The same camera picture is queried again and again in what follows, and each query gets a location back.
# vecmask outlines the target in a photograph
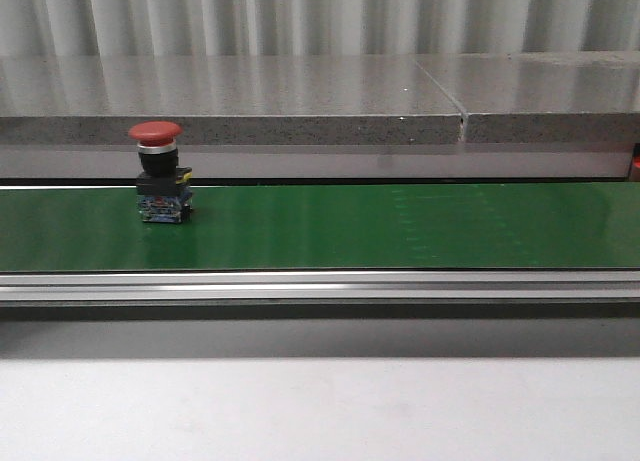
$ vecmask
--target aluminum rail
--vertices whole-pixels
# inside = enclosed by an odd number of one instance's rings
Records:
[[[0,275],[0,306],[640,301],[640,270]]]

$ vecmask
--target gray stone slab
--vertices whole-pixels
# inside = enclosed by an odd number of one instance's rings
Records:
[[[416,57],[465,113],[469,143],[640,139],[640,53]]]
[[[411,56],[0,59],[0,144],[127,144],[147,119],[194,145],[453,144],[460,112]]]

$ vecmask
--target corrugated metal panel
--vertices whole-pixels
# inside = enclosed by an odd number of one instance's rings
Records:
[[[637,49],[640,0],[0,0],[0,55]]]

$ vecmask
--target red mushroom button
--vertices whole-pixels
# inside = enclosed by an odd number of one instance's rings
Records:
[[[170,121],[147,121],[136,124],[129,130],[129,136],[137,139],[140,146],[154,148],[166,146],[182,133],[182,128]]]

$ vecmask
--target conveyor belt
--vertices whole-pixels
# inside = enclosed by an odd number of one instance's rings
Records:
[[[132,188],[0,200],[5,302],[640,297],[636,183],[200,187],[180,226]]]

